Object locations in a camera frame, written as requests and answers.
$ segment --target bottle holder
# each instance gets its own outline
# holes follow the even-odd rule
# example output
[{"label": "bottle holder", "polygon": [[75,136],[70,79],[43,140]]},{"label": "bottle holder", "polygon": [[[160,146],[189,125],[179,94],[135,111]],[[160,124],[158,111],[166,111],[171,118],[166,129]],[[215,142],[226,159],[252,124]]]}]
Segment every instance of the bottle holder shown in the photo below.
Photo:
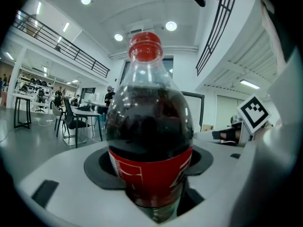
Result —
[{"label": "bottle holder", "polygon": [[[206,171],[213,163],[213,155],[202,148],[193,146],[193,153],[189,168],[185,171],[185,176],[198,176]],[[97,186],[106,190],[125,190],[125,181],[119,178],[110,161],[108,147],[95,151],[88,156],[84,162],[84,171],[87,177]],[[183,190],[175,217],[178,217],[204,200],[195,189],[191,189],[188,179],[183,181]]]},{"label": "bottle holder", "polygon": [[[206,171],[213,163],[213,155],[202,148],[193,146],[189,168],[186,176],[197,176]],[[97,186],[106,190],[125,190],[126,184],[119,178],[111,164],[108,147],[95,151],[84,162],[87,177]]]}]

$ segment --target plastic bottle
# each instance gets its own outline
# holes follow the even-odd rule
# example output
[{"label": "plastic bottle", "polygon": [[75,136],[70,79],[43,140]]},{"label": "plastic bottle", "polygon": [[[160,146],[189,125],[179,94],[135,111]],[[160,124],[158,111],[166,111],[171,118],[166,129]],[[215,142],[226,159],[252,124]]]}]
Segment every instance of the plastic bottle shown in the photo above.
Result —
[{"label": "plastic bottle", "polygon": [[193,138],[189,107],[162,57],[155,34],[142,32],[131,39],[130,69],[106,122],[112,165],[126,181],[129,198],[156,222],[167,220],[180,198]]}]

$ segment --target black metal railing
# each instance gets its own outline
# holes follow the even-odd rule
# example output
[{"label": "black metal railing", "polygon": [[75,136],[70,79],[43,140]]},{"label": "black metal railing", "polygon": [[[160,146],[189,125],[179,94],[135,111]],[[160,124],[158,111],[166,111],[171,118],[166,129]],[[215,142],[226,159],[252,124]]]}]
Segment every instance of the black metal railing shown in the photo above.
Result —
[{"label": "black metal railing", "polygon": [[95,60],[50,27],[37,20],[34,15],[29,15],[21,10],[17,13],[13,26],[78,62],[80,65],[105,78],[107,77],[107,74],[110,71],[109,68]]},{"label": "black metal railing", "polygon": [[232,13],[232,8],[235,0],[220,0],[216,17],[214,19],[213,28],[210,32],[205,48],[201,54],[201,57],[196,65],[197,75],[201,73],[202,69],[208,62],[209,58],[213,54],[223,32],[229,17]]}]

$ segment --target dark soda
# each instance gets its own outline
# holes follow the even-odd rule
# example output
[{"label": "dark soda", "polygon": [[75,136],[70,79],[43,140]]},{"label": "dark soda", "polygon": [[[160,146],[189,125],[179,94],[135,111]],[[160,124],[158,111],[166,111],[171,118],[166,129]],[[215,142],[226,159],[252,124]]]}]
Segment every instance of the dark soda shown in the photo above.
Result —
[{"label": "dark soda", "polygon": [[122,86],[107,114],[106,138],[115,154],[132,161],[170,159],[192,145],[190,111],[180,91]]}]

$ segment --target floor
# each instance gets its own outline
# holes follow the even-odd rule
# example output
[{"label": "floor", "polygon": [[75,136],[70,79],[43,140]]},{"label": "floor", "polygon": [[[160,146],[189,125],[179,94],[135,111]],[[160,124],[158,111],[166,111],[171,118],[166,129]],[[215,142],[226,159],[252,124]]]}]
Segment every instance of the floor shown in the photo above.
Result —
[{"label": "floor", "polygon": [[[0,141],[2,141],[0,151],[5,167],[15,183],[20,182],[51,157],[75,149],[64,143],[61,128],[56,137],[55,120],[52,114],[31,113],[31,118],[30,130],[23,127],[13,129],[14,110],[0,107]],[[26,121],[25,111],[20,111],[20,121]],[[87,142],[79,144],[78,147],[100,142],[98,123],[94,130],[95,132],[92,133],[91,127],[88,128]],[[79,134],[79,141],[85,138],[85,131],[84,129],[79,130],[82,133]],[[102,138],[105,140],[104,131],[102,131]]]}]

